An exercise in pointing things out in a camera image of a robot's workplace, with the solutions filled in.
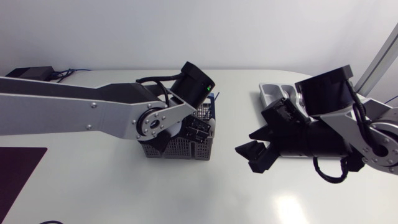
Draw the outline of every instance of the gray plastic basket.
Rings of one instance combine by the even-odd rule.
[[[203,142],[195,142],[182,137],[177,137],[171,140],[166,146],[165,151],[161,154],[158,150],[147,144],[141,144],[146,157],[148,158],[167,158],[167,159],[196,159],[196,160],[210,160],[211,145],[215,135],[215,106],[214,96],[208,97],[210,103],[202,104],[194,116],[208,123],[211,128],[209,136]]]

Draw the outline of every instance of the white wall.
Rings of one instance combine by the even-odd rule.
[[[3,0],[0,74],[39,65],[180,68],[189,60],[309,75],[351,64],[356,82],[397,9],[396,0]]]

